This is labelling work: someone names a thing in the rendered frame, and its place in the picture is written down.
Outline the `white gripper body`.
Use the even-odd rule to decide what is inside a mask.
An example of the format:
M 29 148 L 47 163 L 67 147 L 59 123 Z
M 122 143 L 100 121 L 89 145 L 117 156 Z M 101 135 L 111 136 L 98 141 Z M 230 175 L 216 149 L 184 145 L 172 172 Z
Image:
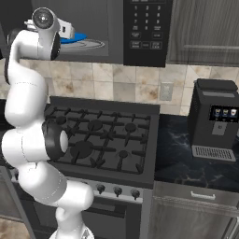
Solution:
M 66 37 L 67 38 L 74 38 L 75 37 L 75 28 L 69 22 L 66 23 Z

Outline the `glass microwave turntable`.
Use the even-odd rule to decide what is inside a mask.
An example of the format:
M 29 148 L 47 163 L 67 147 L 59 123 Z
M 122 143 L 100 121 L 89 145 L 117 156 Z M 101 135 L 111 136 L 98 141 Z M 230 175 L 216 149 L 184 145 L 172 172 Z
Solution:
M 62 44 L 62 49 L 98 49 L 105 45 L 104 42 L 93 39 L 84 39 L 74 43 Z

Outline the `black microwave door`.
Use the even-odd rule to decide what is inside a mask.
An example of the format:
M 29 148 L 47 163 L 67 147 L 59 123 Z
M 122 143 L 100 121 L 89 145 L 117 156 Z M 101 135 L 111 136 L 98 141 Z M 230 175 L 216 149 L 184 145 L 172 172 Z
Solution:
M 0 53 L 7 56 L 7 35 L 12 29 L 25 29 L 25 21 L 31 18 L 31 0 L 0 0 Z

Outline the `black microwave oven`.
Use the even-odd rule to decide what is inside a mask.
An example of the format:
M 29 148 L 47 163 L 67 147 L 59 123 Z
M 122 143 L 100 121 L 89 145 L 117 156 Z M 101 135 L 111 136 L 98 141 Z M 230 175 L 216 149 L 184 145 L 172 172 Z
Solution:
M 119 63 L 164 67 L 173 0 L 31 0 L 33 13 L 26 30 L 56 25 L 66 37 L 66 23 L 86 39 L 105 45 L 98 49 L 62 49 L 59 61 Z

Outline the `blue plate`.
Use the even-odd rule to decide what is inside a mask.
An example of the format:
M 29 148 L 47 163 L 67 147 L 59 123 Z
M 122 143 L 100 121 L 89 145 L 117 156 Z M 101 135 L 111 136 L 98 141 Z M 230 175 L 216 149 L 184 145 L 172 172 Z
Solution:
M 61 43 L 62 44 L 72 44 L 72 43 L 76 43 L 78 41 L 84 40 L 86 39 L 87 36 L 85 34 L 82 33 L 75 33 L 75 36 L 73 38 L 67 39 L 67 38 L 61 38 Z

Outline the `black gas hob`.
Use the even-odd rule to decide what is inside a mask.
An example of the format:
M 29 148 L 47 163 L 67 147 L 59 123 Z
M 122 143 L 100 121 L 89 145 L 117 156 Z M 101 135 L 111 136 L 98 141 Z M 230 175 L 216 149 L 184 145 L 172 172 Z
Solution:
M 158 105 L 52 96 L 45 117 L 69 145 L 50 164 L 66 176 L 151 189 L 159 113 Z

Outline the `grey upper cupboard door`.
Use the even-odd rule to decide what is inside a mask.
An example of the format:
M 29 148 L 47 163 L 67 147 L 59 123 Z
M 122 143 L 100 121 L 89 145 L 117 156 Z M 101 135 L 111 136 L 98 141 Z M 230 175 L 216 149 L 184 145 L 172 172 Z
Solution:
M 174 0 L 167 62 L 239 67 L 239 0 Z

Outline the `grey cupboard door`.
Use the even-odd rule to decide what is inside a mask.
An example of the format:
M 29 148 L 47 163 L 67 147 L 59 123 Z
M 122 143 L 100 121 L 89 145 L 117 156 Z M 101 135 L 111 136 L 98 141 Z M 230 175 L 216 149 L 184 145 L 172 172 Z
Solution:
M 239 239 L 239 209 L 154 196 L 149 239 Z
M 167 62 L 239 67 L 239 0 L 174 0 Z

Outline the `black coffee machine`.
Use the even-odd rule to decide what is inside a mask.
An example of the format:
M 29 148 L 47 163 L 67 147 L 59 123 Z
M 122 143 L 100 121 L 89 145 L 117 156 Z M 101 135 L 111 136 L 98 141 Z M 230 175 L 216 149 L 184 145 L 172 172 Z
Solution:
M 232 145 L 239 129 L 239 93 L 232 80 L 198 78 L 188 114 L 194 159 L 235 163 Z

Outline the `grey lower cupboard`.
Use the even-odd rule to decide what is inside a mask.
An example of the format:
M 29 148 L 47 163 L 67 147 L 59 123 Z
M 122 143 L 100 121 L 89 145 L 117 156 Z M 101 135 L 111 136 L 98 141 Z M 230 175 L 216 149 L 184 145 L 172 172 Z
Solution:
M 35 239 L 33 231 L 21 215 L 20 203 L 11 193 L 10 175 L 4 166 L 0 166 L 0 218 L 12 220 L 24 225 L 29 239 Z

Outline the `grey drawer front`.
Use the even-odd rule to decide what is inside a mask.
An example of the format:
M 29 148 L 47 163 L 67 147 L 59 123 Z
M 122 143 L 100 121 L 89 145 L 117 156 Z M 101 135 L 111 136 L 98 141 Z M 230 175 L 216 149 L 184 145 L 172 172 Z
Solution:
M 216 195 L 216 200 L 204 200 L 191 197 L 190 192 L 205 194 L 205 195 Z M 155 181 L 154 182 L 154 195 L 155 196 L 170 196 L 181 199 L 195 200 L 199 202 L 208 202 L 214 204 L 222 204 L 227 206 L 234 206 L 239 208 L 239 193 L 228 192 L 223 190 L 212 190 L 187 185 L 179 185 L 168 182 Z

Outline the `black oven door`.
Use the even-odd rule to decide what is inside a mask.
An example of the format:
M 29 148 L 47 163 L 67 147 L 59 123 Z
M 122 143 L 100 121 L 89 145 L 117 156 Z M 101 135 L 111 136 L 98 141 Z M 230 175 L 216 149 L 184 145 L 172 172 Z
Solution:
M 18 195 L 35 239 L 49 239 L 57 229 L 56 208 L 36 202 L 21 188 L 18 188 Z M 95 196 L 93 202 L 127 206 L 124 218 L 82 212 L 83 221 L 91 229 L 95 239 L 140 239 L 142 203 L 139 199 L 127 202 Z

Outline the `grey lower cupboard door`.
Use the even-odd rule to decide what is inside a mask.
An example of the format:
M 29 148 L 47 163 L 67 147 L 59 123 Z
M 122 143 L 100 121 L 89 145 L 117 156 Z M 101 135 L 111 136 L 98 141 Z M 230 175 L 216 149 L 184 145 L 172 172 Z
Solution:
M 239 239 L 239 209 L 154 196 L 149 239 Z

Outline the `grey wall outlet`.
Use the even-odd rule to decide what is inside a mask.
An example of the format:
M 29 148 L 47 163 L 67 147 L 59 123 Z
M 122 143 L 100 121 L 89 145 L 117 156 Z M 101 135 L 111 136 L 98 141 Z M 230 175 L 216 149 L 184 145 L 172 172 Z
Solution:
M 173 95 L 174 84 L 172 82 L 162 82 L 160 90 L 161 101 L 171 101 Z

